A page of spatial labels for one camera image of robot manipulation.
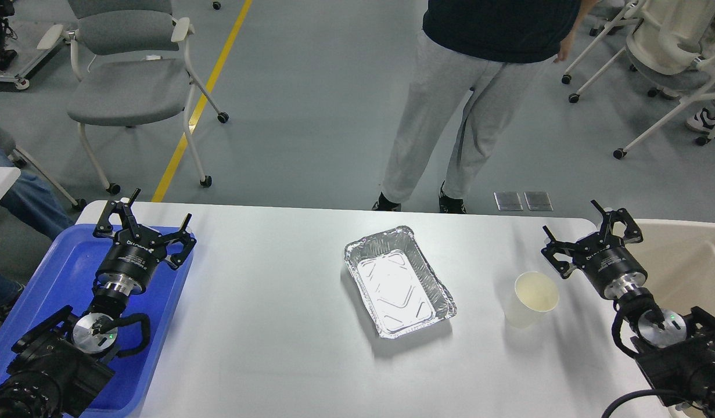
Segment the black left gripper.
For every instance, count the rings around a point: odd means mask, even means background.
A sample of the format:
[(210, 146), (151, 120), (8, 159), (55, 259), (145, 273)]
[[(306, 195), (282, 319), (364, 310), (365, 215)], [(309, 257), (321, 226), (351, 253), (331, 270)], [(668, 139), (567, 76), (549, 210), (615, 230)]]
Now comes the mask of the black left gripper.
[[(160, 231), (137, 223), (131, 207), (141, 193), (136, 188), (128, 202), (108, 201), (94, 229), (96, 238), (112, 238), (113, 244), (95, 273), (97, 287), (115, 289), (127, 296), (144, 293), (158, 265), (163, 260), (172, 270), (181, 267), (192, 253), (197, 240), (187, 231), (192, 214), (187, 213), (178, 231), (162, 235)], [(113, 230), (110, 216), (116, 214), (121, 222), (119, 231)], [(170, 253), (170, 244), (181, 243), (177, 253)]]

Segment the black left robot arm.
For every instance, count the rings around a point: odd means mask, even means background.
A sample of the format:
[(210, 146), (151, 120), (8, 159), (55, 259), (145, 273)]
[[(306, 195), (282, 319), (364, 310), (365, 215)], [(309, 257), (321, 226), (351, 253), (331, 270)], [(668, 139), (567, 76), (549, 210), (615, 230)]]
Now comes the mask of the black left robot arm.
[(0, 417), (123, 417), (148, 390), (192, 264), (178, 229), (108, 201), (50, 247), (0, 329)]

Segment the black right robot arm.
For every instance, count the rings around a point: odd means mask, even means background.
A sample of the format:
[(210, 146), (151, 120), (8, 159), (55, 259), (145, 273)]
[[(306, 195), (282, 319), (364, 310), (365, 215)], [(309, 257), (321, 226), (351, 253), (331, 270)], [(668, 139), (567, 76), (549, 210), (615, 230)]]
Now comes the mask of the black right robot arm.
[(715, 417), (715, 317), (700, 307), (681, 315), (660, 307), (645, 283), (646, 269), (627, 249), (641, 243), (643, 232), (627, 209), (593, 206), (602, 216), (597, 231), (576, 242), (557, 240), (547, 226), (541, 254), (561, 278), (581, 270), (602, 299), (613, 302), (610, 328), (615, 346), (636, 361), (647, 390), (629, 392), (603, 411), (656, 396), (665, 407), (689, 406)]

